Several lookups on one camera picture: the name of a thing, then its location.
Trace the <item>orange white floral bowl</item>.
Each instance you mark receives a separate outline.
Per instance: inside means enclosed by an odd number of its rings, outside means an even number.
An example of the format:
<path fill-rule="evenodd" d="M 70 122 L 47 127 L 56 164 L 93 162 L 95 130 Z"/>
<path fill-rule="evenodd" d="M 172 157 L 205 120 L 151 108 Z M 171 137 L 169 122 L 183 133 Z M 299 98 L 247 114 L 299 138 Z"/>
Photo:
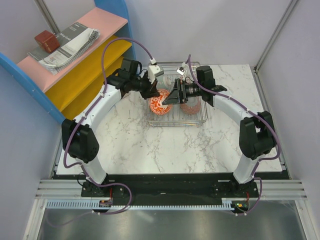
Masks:
<path fill-rule="evenodd" d="M 151 97 L 149 102 L 149 108 L 151 111 L 159 116 L 165 115 L 169 113 L 173 107 L 172 104 L 169 105 L 163 105 L 163 101 L 166 99 L 166 97 L 169 96 L 170 92 L 166 89 L 159 89 L 158 90 L 160 96 Z"/>

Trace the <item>black white floral bowl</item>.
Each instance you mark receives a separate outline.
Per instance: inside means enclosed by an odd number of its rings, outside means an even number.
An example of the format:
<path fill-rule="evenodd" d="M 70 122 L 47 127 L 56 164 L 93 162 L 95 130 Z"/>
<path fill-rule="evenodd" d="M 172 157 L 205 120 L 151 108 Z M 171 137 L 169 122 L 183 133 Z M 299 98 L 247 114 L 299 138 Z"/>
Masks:
<path fill-rule="evenodd" d="M 188 115 L 195 115 L 201 109 L 201 102 L 198 97 L 189 97 L 186 103 L 180 105 L 181 110 Z"/>

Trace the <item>pale green ceramic bowl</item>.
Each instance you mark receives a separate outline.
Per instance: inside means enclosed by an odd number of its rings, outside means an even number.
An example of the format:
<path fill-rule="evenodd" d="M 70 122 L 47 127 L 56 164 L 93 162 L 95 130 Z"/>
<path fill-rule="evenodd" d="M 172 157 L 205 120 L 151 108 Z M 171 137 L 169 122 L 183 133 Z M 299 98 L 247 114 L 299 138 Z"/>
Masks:
<path fill-rule="evenodd" d="M 171 84 L 172 84 L 171 78 L 164 75 L 162 77 L 162 80 L 158 82 L 158 88 L 169 90 L 171 88 Z"/>

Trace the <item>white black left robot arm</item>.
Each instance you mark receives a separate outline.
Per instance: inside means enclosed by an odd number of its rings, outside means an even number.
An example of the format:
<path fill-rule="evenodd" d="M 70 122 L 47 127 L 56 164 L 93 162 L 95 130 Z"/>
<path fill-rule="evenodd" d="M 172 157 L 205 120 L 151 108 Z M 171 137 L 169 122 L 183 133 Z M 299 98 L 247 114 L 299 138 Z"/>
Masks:
<path fill-rule="evenodd" d="M 98 159 L 100 145 L 96 131 L 100 122 L 131 91 L 139 92 L 144 99 L 160 95 L 157 83 L 164 75 L 163 68 L 153 63 L 144 74 L 139 74 L 139 65 L 136 60 L 124 59 L 121 67 L 105 78 L 87 108 L 73 120 L 66 118 L 61 124 L 64 167 L 69 169 L 79 165 L 87 180 L 93 183 L 92 191 L 99 197 L 110 191 L 110 185 L 105 181 L 107 173 Z"/>

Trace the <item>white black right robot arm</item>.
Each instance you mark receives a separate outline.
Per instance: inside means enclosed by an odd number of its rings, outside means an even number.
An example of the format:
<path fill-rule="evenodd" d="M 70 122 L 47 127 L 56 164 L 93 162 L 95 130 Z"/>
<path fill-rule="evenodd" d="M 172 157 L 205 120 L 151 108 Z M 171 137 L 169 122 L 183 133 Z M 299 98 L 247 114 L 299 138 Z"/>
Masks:
<path fill-rule="evenodd" d="M 269 112 L 251 112 L 234 98 L 227 95 L 227 88 L 217 85 L 213 70 L 202 65 L 190 71 L 192 83 L 177 78 L 163 105 L 186 104 L 190 98 L 201 97 L 210 106 L 225 113 L 239 126 L 239 148 L 241 158 L 233 172 L 229 191 L 235 197 L 247 191 L 246 183 L 254 178 L 258 163 L 276 147 L 272 116 Z"/>

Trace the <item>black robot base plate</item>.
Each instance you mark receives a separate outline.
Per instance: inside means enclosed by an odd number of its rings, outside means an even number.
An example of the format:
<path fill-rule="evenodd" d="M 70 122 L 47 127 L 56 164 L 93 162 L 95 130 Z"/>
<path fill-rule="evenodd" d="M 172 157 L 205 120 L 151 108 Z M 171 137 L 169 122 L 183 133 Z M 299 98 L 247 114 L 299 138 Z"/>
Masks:
<path fill-rule="evenodd" d="M 132 197 L 134 204 L 218 204 L 223 198 L 256 198 L 257 184 L 233 181 L 232 173 L 110 174 L 98 187 L 88 180 L 82 197 L 112 197 L 121 205 Z"/>

